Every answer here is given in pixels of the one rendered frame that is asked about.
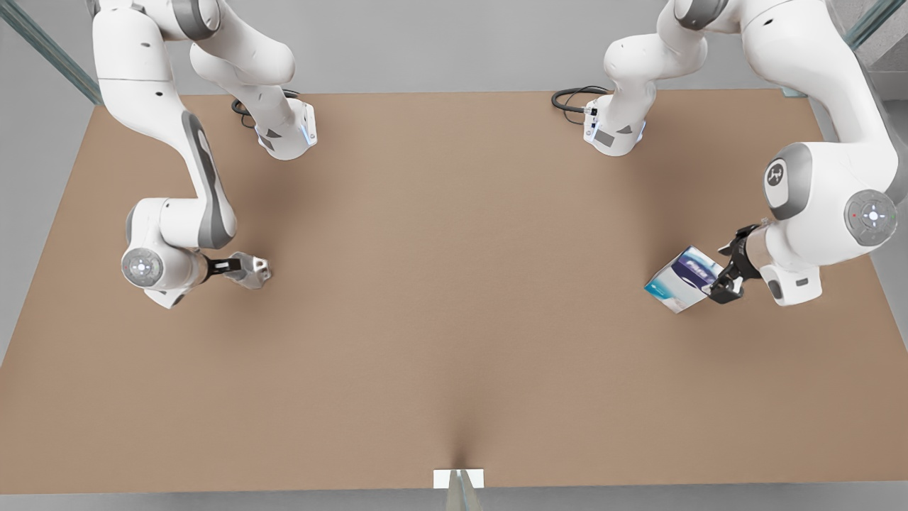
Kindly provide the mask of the white post foot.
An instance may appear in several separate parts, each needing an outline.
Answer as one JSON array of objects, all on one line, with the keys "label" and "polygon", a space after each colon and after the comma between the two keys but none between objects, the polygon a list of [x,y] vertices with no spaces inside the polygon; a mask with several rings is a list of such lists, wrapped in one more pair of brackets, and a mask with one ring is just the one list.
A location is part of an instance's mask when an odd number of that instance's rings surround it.
[{"label": "white post foot", "polygon": [[481,468],[436,469],[433,470],[433,489],[448,489],[452,472],[458,472],[463,479],[470,479],[473,488],[485,488],[485,471]]}]

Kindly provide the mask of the white and blue printed box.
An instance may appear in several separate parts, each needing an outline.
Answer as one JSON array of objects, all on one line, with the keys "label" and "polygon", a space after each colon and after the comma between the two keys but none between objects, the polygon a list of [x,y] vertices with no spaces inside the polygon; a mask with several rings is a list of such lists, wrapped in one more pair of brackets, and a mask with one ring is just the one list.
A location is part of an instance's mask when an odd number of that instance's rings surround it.
[{"label": "white and blue printed box", "polygon": [[709,295],[723,266],[697,247],[688,246],[646,283],[645,291],[678,314]]}]

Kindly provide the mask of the silver frame post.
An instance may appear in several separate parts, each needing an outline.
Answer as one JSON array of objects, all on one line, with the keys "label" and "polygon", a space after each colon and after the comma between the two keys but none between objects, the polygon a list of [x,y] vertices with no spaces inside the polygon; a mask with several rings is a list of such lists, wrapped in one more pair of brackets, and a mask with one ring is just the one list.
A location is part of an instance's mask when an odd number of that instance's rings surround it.
[{"label": "silver frame post", "polygon": [[14,0],[0,0],[0,18],[95,106],[103,106],[99,85]]},{"label": "silver frame post", "polygon": [[905,2],[906,0],[876,0],[844,35],[843,39],[849,45],[849,48],[856,51]]},{"label": "silver frame post", "polygon": [[485,486],[482,469],[451,469],[447,471],[448,482],[441,485],[444,471],[435,471],[436,488],[447,489],[445,511],[484,511],[471,476],[477,476],[479,488]]}]

